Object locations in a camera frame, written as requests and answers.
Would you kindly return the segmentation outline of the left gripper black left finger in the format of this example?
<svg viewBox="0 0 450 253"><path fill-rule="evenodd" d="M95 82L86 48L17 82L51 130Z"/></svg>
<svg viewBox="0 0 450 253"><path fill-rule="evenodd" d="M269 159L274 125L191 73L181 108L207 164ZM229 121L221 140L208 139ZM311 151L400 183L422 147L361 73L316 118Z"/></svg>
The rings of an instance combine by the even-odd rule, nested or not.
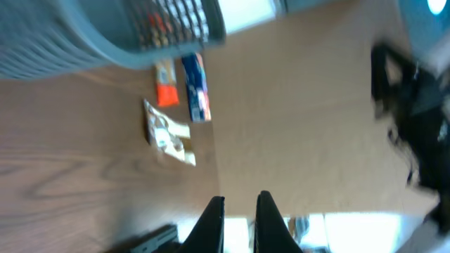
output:
<svg viewBox="0 0 450 253"><path fill-rule="evenodd" d="M224 252L224 200L214 196L176 253Z"/></svg>

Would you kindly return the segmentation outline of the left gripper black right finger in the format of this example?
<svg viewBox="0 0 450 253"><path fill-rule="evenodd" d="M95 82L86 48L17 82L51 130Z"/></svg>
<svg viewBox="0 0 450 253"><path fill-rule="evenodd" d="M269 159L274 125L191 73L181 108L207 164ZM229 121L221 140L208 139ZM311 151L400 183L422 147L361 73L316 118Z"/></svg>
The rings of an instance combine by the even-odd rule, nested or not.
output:
<svg viewBox="0 0 450 253"><path fill-rule="evenodd" d="M303 253L285 225L269 191L257 197L254 253Z"/></svg>

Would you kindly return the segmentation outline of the kraft paper snack bag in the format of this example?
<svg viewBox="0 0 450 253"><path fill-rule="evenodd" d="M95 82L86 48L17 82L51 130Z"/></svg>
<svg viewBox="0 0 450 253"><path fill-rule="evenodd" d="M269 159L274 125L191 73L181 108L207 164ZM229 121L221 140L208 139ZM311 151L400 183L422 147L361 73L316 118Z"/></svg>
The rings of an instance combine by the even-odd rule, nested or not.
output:
<svg viewBox="0 0 450 253"><path fill-rule="evenodd" d="M180 162L196 166L189 125L174 121L143 99L148 143Z"/></svg>

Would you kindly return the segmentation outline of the grey plastic mesh basket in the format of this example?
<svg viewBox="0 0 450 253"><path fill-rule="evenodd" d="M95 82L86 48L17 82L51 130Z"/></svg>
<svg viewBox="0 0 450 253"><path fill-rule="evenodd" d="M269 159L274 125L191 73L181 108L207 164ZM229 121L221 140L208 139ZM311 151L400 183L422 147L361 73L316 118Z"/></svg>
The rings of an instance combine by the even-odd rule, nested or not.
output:
<svg viewBox="0 0 450 253"><path fill-rule="evenodd" d="M1 78L146 69L225 38L217 0L1 0Z"/></svg>

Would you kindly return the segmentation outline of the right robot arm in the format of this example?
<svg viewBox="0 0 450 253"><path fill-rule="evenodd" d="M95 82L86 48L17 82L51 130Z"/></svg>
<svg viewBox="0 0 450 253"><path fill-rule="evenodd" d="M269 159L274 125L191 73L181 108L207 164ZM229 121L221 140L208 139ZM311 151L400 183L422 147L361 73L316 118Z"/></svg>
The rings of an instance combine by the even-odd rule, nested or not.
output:
<svg viewBox="0 0 450 253"><path fill-rule="evenodd" d="M439 202L428 214L442 235L449 233L449 116L444 111L449 87L418 60L386 41L371 48L371 97L375 116L391 116L393 146L410 148L417 164L418 187L436 192Z"/></svg>

